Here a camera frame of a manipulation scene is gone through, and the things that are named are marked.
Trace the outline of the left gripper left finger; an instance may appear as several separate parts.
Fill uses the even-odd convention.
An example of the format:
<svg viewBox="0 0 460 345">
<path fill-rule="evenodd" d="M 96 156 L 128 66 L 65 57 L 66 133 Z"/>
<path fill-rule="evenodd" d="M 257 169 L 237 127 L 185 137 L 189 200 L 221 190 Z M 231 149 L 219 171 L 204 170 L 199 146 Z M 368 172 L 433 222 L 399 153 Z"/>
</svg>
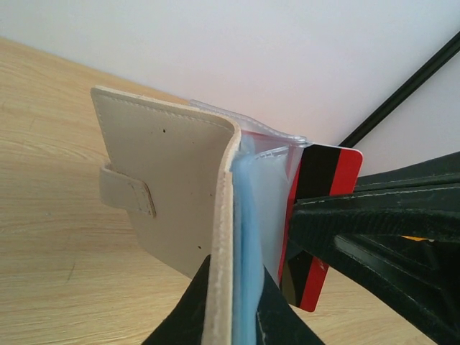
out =
<svg viewBox="0 0 460 345">
<path fill-rule="evenodd" d="M 172 312 L 142 342 L 143 345 L 201 344 L 211 256 L 208 255 Z"/>
</svg>

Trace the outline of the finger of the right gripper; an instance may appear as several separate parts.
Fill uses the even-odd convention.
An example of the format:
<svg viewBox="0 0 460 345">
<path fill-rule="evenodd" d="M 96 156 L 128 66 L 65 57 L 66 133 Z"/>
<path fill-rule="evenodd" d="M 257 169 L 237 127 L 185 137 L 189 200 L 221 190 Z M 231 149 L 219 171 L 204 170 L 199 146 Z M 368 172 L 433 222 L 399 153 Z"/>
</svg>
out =
<svg viewBox="0 0 460 345">
<path fill-rule="evenodd" d="M 358 178 L 355 193 L 459 182 L 459 152 Z"/>
<path fill-rule="evenodd" d="M 459 194 L 386 192 L 331 199 L 316 256 L 437 344 L 459 342 Z"/>
</svg>

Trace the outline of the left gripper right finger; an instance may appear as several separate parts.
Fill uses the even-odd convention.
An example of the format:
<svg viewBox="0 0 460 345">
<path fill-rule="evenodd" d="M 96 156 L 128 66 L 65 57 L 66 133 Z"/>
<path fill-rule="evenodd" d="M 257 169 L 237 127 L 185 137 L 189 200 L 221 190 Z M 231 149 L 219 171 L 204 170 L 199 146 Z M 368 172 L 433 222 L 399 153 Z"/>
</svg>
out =
<svg viewBox="0 0 460 345">
<path fill-rule="evenodd" d="M 290 307 L 267 269 L 255 320 L 257 344 L 324 345 Z"/>
</svg>

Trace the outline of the red card black stripe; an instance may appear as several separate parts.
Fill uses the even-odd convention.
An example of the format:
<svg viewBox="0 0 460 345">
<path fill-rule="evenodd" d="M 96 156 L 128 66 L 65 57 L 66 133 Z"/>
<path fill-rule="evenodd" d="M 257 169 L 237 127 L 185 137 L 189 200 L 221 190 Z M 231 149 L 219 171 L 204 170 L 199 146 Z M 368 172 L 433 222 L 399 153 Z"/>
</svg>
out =
<svg viewBox="0 0 460 345">
<path fill-rule="evenodd" d="M 328 218 L 338 213 L 331 199 L 354 191 L 362 162 L 356 149 L 312 144 L 303 150 L 288 196 L 278 270 L 282 294 L 300 309 L 316 309 L 328 272 L 316 255 L 328 249 Z"/>
</svg>

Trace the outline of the white card holder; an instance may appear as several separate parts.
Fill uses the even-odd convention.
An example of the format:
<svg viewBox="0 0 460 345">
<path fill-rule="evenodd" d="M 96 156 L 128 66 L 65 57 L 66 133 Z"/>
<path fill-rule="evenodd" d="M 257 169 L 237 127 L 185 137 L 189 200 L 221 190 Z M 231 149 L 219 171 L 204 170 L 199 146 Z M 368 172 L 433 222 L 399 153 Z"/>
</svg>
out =
<svg viewBox="0 0 460 345">
<path fill-rule="evenodd" d="M 305 137 L 198 101 L 91 90 L 109 161 L 101 200 L 141 246 L 193 279 L 210 255 L 201 344 L 257 344 L 265 269 L 278 286 L 288 195 Z"/>
</svg>

